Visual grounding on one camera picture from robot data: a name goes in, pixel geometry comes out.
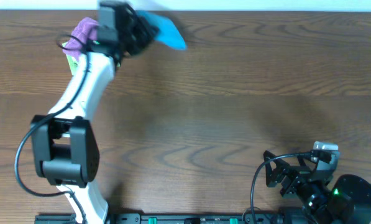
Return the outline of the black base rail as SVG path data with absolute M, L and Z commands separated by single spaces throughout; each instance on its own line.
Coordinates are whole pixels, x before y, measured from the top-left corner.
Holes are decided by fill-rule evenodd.
M 256 214 L 258 224 L 285 223 L 283 215 Z M 34 224 L 77 223 L 75 215 L 37 215 Z M 251 215 L 141 215 L 122 213 L 108 215 L 105 224 L 247 224 Z

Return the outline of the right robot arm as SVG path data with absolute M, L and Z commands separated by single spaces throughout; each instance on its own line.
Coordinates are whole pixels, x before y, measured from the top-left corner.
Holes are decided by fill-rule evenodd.
M 371 184 L 352 174 L 340 176 L 333 188 L 332 181 L 340 152 L 313 149 L 294 154 L 299 164 L 290 165 L 269 151 L 263 154 L 267 187 L 282 185 L 280 194 L 298 197 L 306 218 L 316 223 L 370 223 Z

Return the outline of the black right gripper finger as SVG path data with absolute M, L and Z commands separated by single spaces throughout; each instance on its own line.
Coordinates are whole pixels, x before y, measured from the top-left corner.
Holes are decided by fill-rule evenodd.
M 305 156 L 297 156 L 298 168 L 297 171 L 314 171 L 315 163 L 308 160 Z
M 285 162 L 284 156 L 276 156 L 269 151 L 263 154 L 265 164 L 265 180 L 267 187 L 275 187 L 281 183 L 288 173 L 289 163 Z

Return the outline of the green folded cloth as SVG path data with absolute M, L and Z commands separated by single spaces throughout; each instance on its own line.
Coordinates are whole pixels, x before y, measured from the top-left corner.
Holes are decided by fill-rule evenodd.
M 74 76 L 78 69 L 79 50 L 63 50 L 69 64 L 70 72 Z

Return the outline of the blue microfiber cloth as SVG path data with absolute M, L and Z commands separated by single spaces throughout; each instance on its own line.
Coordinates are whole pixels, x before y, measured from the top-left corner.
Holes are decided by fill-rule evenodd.
M 153 27 L 157 28 L 154 40 L 175 50 L 186 50 L 187 45 L 175 24 L 167 17 L 159 16 L 149 11 L 136 11 L 137 15 Z

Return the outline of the purple folded cloth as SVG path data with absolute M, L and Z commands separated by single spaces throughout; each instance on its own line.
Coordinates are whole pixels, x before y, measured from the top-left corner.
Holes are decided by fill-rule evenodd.
M 66 48 L 66 50 L 63 50 L 63 53 L 79 61 L 82 45 L 85 44 L 88 39 L 97 39 L 96 27 L 98 25 L 99 23 L 90 17 L 85 17 L 80 20 L 71 33 L 72 37 L 65 44 L 64 48 Z

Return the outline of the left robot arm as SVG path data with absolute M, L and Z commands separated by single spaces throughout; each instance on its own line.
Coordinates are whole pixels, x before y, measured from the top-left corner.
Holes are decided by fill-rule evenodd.
M 98 23 L 63 46 L 78 54 L 76 72 L 48 114 L 34 116 L 25 138 L 32 142 L 37 175 L 67 197 L 75 223 L 104 223 L 108 216 L 96 182 L 99 149 L 91 127 L 102 94 L 122 60 L 143 52 L 162 33 L 157 15 L 104 2 Z

